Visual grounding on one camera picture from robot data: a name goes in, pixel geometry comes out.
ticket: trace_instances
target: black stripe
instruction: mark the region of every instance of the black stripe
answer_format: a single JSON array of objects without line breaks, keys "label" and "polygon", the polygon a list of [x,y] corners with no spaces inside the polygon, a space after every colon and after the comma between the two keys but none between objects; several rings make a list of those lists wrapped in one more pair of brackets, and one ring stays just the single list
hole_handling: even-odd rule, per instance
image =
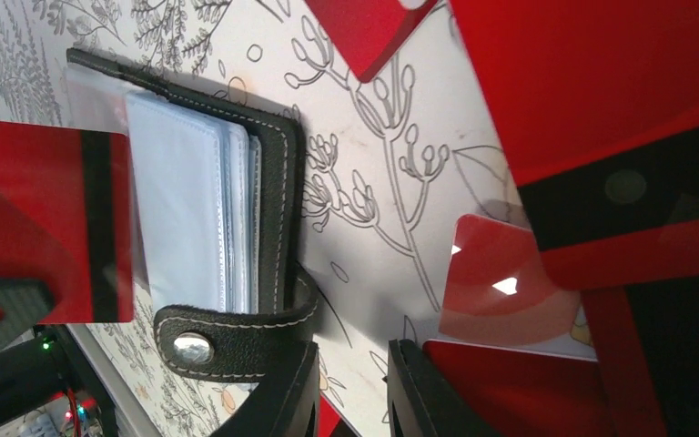
[{"label": "black stripe", "polygon": [[92,314],[96,322],[118,321],[110,134],[84,130],[81,148]]},{"label": "black stripe", "polygon": [[699,277],[625,292],[669,435],[699,435]]},{"label": "black stripe", "polygon": [[[627,196],[620,175],[643,179]],[[607,195],[610,176],[613,199]],[[699,127],[520,187],[541,250],[699,219]]]}]

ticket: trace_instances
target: tablecloth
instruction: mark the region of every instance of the tablecloth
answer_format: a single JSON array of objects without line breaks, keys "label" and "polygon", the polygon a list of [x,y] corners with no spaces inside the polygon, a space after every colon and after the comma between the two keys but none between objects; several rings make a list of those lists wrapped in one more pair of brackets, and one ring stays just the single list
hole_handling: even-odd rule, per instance
[{"label": "tablecloth", "polygon": [[[69,123],[70,46],[301,122],[320,389],[361,435],[389,435],[386,343],[435,335],[457,218],[524,221],[448,3],[363,85],[303,0],[0,0],[0,119]],[[165,436],[207,435],[251,388],[169,372],[150,307],[137,288],[133,323],[90,330]]]}]

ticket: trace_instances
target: table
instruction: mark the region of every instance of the table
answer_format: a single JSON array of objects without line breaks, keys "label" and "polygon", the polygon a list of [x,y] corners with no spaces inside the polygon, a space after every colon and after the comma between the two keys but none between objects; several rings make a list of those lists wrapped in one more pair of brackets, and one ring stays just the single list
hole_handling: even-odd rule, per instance
[{"label": "table", "polygon": [[[302,0],[0,0],[0,119],[69,123],[70,46],[299,119],[320,388],[361,435],[389,435],[386,342],[435,336],[457,218],[524,219],[445,0],[367,85],[319,32]],[[251,387],[169,372],[150,307],[137,288],[135,322],[89,330],[163,435],[206,435]]]}]

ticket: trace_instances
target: black leather wallet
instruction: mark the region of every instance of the black leather wallet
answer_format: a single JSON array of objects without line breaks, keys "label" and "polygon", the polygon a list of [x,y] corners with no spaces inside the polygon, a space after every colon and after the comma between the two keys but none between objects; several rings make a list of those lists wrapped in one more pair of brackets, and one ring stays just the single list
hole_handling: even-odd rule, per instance
[{"label": "black leather wallet", "polygon": [[[174,372],[199,380],[257,382],[290,347],[311,340],[317,285],[296,262],[306,159],[304,133],[294,120],[243,107],[178,86],[132,66],[77,49],[69,63],[126,80],[170,103],[243,126],[261,143],[258,223],[258,314],[229,314],[173,305],[157,312],[154,336]],[[182,358],[175,341],[185,334],[208,341],[214,353],[198,362]]]}]

